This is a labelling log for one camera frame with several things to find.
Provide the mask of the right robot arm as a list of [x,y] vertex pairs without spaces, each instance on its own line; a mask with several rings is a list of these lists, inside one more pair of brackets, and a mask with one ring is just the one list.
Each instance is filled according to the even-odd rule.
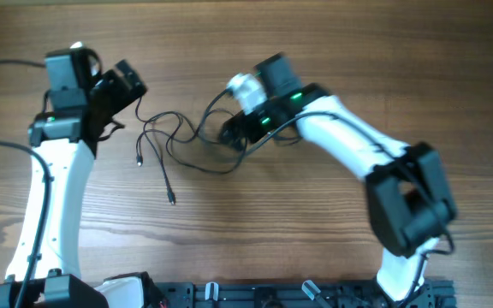
[[440,154],[379,132],[317,83],[305,85],[282,54],[238,73],[225,91],[241,111],[227,120],[218,141],[247,156],[291,127],[328,152],[363,185],[371,229],[383,246],[376,284],[395,307],[413,303],[440,238],[458,210]]

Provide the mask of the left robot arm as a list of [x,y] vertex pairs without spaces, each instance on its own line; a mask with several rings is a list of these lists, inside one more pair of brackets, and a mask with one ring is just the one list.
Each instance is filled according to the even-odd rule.
[[162,294],[145,272],[96,287],[82,281],[78,241],[83,197],[104,129],[146,86],[126,61],[102,69],[81,44],[45,57],[50,88],[30,124],[27,209],[15,254],[0,283],[0,307],[156,307]]

